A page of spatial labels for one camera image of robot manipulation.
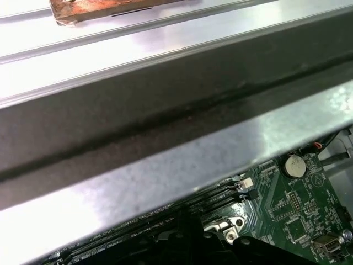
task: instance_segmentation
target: shiny metal surface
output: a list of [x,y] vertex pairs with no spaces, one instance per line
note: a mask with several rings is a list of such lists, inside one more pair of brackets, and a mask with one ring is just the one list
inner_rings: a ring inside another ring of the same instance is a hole
[[[225,39],[235,42],[246,38],[244,33],[277,30],[276,26],[288,27],[284,26],[288,22],[315,20],[353,6],[351,0],[279,0],[233,10],[237,4],[226,0],[217,1],[216,7],[211,0],[173,3],[173,7],[156,7],[143,15],[103,18],[77,28],[59,27],[51,17],[6,22],[8,15],[3,15],[0,76],[6,89],[0,91],[0,108],[211,49],[224,45]],[[212,12],[223,13],[209,15]]]
[[25,263],[352,121],[353,81],[9,208],[0,260]]

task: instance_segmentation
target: black plastic component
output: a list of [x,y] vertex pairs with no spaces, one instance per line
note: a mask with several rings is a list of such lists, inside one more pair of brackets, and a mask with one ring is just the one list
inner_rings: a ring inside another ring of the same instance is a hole
[[328,256],[329,258],[331,258],[331,259],[337,261],[337,262],[343,262],[343,261],[346,260],[346,258],[345,258],[345,256],[344,256],[344,254],[343,254],[343,252],[342,252],[341,249],[336,250],[336,251],[334,251],[334,252],[332,252],[332,253],[329,253],[329,254],[327,254],[327,256]]
[[233,242],[233,252],[242,265],[314,265],[316,263],[296,256],[253,237],[240,237]]
[[347,207],[337,206],[336,212],[342,222],[352,222],[353,221],[352,216],[349,214],[349,212],[347,210]]

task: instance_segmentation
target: green circuit board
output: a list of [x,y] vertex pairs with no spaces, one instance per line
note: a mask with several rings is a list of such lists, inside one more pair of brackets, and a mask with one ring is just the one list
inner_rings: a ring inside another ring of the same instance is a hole
[[[261,239],[318,264],[332,264],[336,261],[316,250],[311,240],[330,231],[339,234],[351,226],[340,220],[335,210],[341,205],[317,155],[307,154],[304,160],[307,171],[301,179],[285,177],[279,159],[250,169],[241,178],[251,177],[259,198],[234,204],[223,215],[245,218],[243,236]],[[353,256],[344,246],[342,251],[346,260],[337,264],[353,264]]]

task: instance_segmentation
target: integrated circuit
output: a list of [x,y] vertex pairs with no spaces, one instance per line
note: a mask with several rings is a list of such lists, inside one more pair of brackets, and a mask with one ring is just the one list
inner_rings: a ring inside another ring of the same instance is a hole
[[293,243],[297,243],[307,237],[307,232],[301,218],[289,221],[286,223],[286,228]]

